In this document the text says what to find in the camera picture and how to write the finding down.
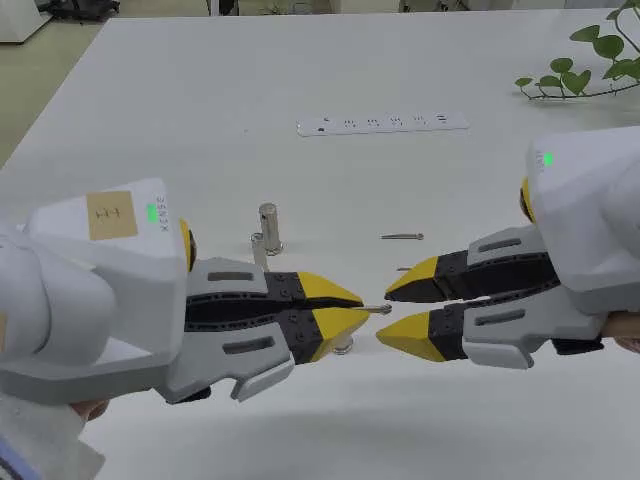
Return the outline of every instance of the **silver screw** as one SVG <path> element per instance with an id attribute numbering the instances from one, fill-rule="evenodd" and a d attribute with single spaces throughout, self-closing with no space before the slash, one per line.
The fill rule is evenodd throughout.
<path id="1" fill-rule="evenodd" d="M 365 305 L 364 307 L 355 307 L 354 310 L 362 310 L 363 312 L 377 313 L 379 315 L 389 315 L 391 313 L 392 307 L 391 305 L 386 303 L 384 305 Z"/>
<path id="2" fill-rule="evenodd" d="M 283 249 L 278 231 L 278 209 L 273 203 L 263 203 L 258 209 L 258 215 L 267 255 L 278 255 Z"/>
<path id="3" fill-rule="evenodd" d="M 394 233 L 392 235 L 381 235 L 382 240 L 424 240 L 423 233 Z"/>
<path id="4" fill-rule="evenodd" d="M 267 251 L 264 248 L 264 235 L 261 233 L 251 235 L 251 250 L 253 251 L 253 263 L 268 272 L 269 264 L 267 263 Z"/>

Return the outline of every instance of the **metal pin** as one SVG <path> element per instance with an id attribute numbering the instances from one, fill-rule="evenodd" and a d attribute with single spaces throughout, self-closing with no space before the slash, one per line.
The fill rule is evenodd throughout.
<path id="1" fill-rule="evenodd" d="M 391 313 L 391 305 L 385 303 L 384 305 L 365 305 L 364 307 L 354 307 L 354 310 L 362 310 L 369 313 L 377 313 L 379 315 L 389 315 Z"/>
<path id="2" fill-rule="evenodd" d="M 258 214 L 264 237 L 264 249 L 267 255 L 278 255 L 283 248 L 278 232 L 278 209 L 273 203 L 263 203 L 258 209 Z"/>
<path id="3" fill-rule="evenodd" d="M 267 251 L 264 248 L 264 235 L 261 233 L 251 235 L 251 250 L 253 251 L 253 263 L 268 272 L 269 264 L 267 263 Z"/>
<path id="4" fill-rule="evenodd" d="M 394 233 L 393 235 L 381 235 L 382 240 L 424 240 L 422 233 Z"/>
<path id="5" fill-rule="evenodd" d="M 345 355 L 351 351 L 353 348 L 353 337 L 349 335 L 349 338 L 345 339 L 344 342 L 333 347 L 333 353 L 336 355 Z"/>

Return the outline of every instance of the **power strip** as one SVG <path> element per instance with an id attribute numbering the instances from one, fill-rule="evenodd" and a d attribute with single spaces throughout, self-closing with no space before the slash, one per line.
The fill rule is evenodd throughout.
<path id="1" fill-rule="evenodd" d="M 298 122 L 298 135 L 353 135 L 356 133 L 429 132 L 469 128 L 461 113 L 383 114 L 369 117 L 320 117 Z"/>

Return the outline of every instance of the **human hand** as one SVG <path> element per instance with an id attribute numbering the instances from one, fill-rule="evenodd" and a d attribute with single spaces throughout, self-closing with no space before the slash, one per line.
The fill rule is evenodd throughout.
<path id="1" fill-rule="evenodd" d="M 614 312 L 609 315 L 602 330 L 603 337 L 613 337 L 618 345 L 640 353 L 640 314 Z"/>
<path id="2" fill-rule="evenodd" d="M 85 421 L 90 421 L 95 420 L 107 411 L 109 400 L 88 400 L 84 402 L 72 403 L 70 406 Z"/>

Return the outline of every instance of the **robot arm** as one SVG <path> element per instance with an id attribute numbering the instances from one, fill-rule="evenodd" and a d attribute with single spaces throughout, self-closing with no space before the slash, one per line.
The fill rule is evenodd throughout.
<path id="1" fill-rule="evenodd" d="M 154 388 L 179 403 L 233 378 L 244 400 L 368 318 L 317 275 L 196 250 L 157 179 L 0 226 L 0 390 L 65 404 Z"/>
<path id="2" fill-rule="evenodd" d="M 637 334 L 637 317 L 609 317 L 640 308 L 638 138 L 633 127 L 534 142 L 521 190 L 534 223 L 415 266 L 386 298 L 465 302 L 407 317 L 378 338 L 428 360 L 526 369 L 548 340 L 568 355 L 604 348 L 603 335 Z"/>

